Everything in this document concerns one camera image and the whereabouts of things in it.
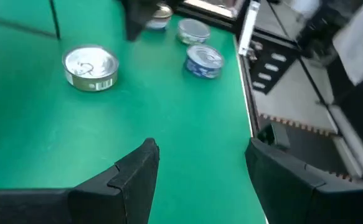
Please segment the black orange hazard floor mat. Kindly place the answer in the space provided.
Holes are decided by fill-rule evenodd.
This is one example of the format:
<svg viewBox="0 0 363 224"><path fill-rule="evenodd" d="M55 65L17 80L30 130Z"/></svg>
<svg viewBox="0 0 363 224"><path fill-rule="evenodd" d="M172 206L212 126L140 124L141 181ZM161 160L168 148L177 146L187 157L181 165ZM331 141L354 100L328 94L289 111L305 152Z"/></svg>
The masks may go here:
<svg viewBox="0 0 363 224"><path fill-rule="evenodd" d="M263 142L340 179L363 182L363 168L334 131L263 113L257 122Z"/></svg>

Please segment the blue red Wild Planet can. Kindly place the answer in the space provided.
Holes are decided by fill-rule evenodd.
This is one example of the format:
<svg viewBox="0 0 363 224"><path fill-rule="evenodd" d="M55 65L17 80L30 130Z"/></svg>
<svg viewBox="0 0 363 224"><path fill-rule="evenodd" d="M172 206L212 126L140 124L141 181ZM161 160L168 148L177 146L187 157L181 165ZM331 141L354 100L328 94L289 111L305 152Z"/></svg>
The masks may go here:
<svg viewBox="0 0 363 224"><path fill-rule="evenodd" d="M165 3L158 3L158 10L153 14L151 20L147 22L146 28L152 30L163 30L171 20L172 9Z"/></svg>

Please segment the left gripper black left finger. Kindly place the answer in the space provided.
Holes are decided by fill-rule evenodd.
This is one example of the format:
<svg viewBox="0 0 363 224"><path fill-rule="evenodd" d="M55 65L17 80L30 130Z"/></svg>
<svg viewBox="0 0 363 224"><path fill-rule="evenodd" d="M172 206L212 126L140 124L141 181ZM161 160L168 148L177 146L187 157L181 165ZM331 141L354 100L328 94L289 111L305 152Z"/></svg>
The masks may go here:
<svg viewBox="0 0 363 224"><path fill-rule="evenodd" d="M0 189L0 224L148 224L159 168L153 138L81 184Z"/></svg>

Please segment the olive green albacore tuna can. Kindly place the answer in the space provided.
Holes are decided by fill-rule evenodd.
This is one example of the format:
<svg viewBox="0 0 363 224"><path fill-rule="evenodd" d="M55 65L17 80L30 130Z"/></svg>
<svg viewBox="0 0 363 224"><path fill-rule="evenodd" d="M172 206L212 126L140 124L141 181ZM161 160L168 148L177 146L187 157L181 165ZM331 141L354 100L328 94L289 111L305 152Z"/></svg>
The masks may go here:
<svg viewBox="0 0 363 224"><path fill-rule="evenodd" d="M99 45L81 45L62 57L65 77L76 89L98 92L111 88L118 79L119 60Z"/></svg>

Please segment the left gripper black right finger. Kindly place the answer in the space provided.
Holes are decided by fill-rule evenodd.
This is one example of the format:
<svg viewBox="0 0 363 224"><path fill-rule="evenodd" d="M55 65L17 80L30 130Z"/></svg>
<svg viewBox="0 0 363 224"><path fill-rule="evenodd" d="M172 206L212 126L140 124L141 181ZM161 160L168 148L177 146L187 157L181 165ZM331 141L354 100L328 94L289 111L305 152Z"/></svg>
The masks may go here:
<svg viewBox="0 0 363 224"><path fill-rule="evenodd" d="M270 224L363 224L363 184L322 171L255 138L245 160Z"/></svg>

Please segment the teal Trader Joe's tuna can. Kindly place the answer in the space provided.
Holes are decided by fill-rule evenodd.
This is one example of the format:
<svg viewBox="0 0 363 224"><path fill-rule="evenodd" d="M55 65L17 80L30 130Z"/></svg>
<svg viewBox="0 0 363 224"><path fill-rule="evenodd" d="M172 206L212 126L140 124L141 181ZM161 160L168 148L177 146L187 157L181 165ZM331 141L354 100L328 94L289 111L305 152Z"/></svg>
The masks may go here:
<svg viewBox="0 0 363 224"><path fill-rule="evenodd" d="M184 66L197 77L214 79L221 74L224 58L217 49L209 45L190 45L186 50Z"/></svg>

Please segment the silver lidded tuna can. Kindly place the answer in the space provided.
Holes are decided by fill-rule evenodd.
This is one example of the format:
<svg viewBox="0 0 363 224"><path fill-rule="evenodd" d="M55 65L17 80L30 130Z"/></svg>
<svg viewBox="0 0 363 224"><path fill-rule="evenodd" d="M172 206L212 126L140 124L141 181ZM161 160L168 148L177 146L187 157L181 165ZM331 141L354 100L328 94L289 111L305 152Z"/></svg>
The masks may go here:
<svg viewBox="0 0 363 224"><path fill-rule="evenodd" d="M210 28L195 19L181 19L178 22L177 36L187 45L203 44L210 37Z"/></svg>

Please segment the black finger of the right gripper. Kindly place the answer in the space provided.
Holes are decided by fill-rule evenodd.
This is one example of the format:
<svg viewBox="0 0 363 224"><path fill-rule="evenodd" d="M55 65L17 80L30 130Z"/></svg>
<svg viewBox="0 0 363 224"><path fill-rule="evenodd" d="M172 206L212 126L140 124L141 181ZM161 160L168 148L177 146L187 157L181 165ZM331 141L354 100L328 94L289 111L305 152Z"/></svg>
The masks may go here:
<svg viewBox="0 0 363 224"><path fill-rule="evenodd" d="M156 0L121 0L125 12L126 39L135 41L156 12Z"/></svg>

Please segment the green table mat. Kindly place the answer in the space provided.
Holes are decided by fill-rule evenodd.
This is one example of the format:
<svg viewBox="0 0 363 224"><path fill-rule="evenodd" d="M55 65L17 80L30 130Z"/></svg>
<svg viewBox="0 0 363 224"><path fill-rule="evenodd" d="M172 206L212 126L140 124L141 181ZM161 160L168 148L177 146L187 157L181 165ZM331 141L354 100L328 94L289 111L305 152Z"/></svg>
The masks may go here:
<svg viewBox="0 0 363 224"><path fill-rule="evenodd" d="M208 80L184 68L179 17L125 37L117 0L55 0L61 38L0 26L0 189L73 187L154 138L160 148L149 224L266 224L244 152L251 136L232 33L208 41L225 58ZM52 30L48 0L0 0L0 18ZM119 60L109 89L81 91L63 55L99 45Z"/></svg>

